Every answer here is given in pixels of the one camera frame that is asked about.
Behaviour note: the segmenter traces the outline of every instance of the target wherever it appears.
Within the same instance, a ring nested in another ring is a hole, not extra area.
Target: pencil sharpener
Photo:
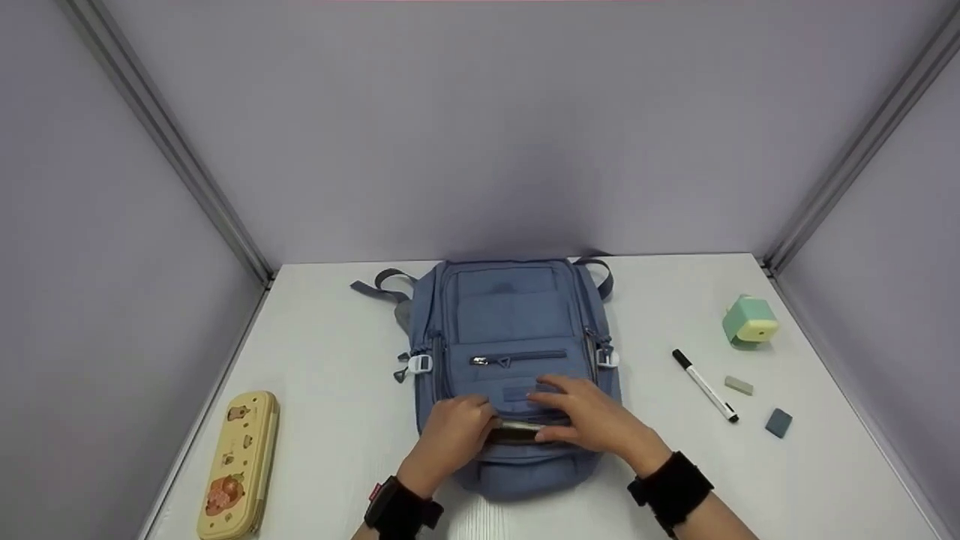
[[[741,294],[723,318],[727,340],[737,349],[755,349],[779,329],[780,322],[767,301],[748,294]]]

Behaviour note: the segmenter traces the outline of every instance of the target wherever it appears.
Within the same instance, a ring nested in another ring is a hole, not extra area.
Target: backpack strap
[[[396,268],[387,268],[383,272],[377,274],[376,278],[373,278],[373,286],[369,286],[364,282],[358,281],[351,283],[350,288],[359,292],[360,294],[365,294],[374,298],[392,299],[397,304],[409,301],[410,297],[406,294],[397,290],[387,290],[383,288],[383,282],[386,281],[387,278],[391,278],[393,276],[406,276],[407,279],[413,284],[417,283],[417,278],[414,278],[410,274],[407,274],[402,270],[397,270]]]
[[[599,264],[607,269],[607,278],[603,280],[597,286],[597,292],[600,293],[600,300],[607,300],[607,297],[610,296],[610,293],[613,292],[613,272],[610,269],[610,266],[606,262],[600,260],[599,258],[578,258],[573,261],[573,264],[576,266],[586,266],[588,264]]]
[[[373,278],[373,287],[364,282],[353,282],[350,284],[350,288],[359,292],[360,294],[365,294],[374,298],[393,300],[396,302],[396,307],[394,307],[394,318],[396,319],[396,323],[400,325],[404,332],[409,334],[411,316],[410,311],[413,305],[410,302],[410,297],[398,290],[387,290],[382,286],[383,282],[386,281],[387,278],[391,278],[393,276],[406,276],[411,283],[417,284],[417,278],[414,278],[410,274],[407,274],[402,270],[397,270],[396,268],[387,268],[383,272],[377,274],[376,278]]]

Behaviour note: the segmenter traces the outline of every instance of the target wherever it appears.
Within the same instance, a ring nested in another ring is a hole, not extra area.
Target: wall
[[[949,0],[106,0],[267,258],[754,251]]]
[[[259,288],[54,2],[0,74],[0,537],[132,538]]]
[[[956,537],[958,141],[955,58],[780,280]]]

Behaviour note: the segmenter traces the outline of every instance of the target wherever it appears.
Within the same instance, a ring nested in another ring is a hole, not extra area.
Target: blue backpack
[[[373,287],[350,287],[397,303],[396,320],[410,336],[410,359],[395,377],[416,378],[419,431],[434,403],[462,394],[488,396],[505,421],[568,425],[561,411],[527,401],[535,388],[552,391],[538,385],[537,376],[592,379],[620,401],[618,356],[603,309],[613,276],[595,286],[585,266],[591,263],[607,267],[593,258],[441,262],[419,280],[390,268]],[[396,275],[414,284],[413,300],[381,287]],[[569,444],[534,443],[528,433],[492,437],[454,478],[491,501],[515,501],[574,486],[600,460],[600,454]]]

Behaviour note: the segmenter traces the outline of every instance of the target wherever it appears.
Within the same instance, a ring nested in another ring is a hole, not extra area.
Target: white buckle
[[[597,366],[604,369],[613,369],[620,365],[620,354],[617,351],[604,352],[597,359]]]
[[[430,373],[433,371],[433,356],[431,355],[416,355],[410,356],[410,361],[407,362],[407,371],[414,375],[419,375],[421,373]]]

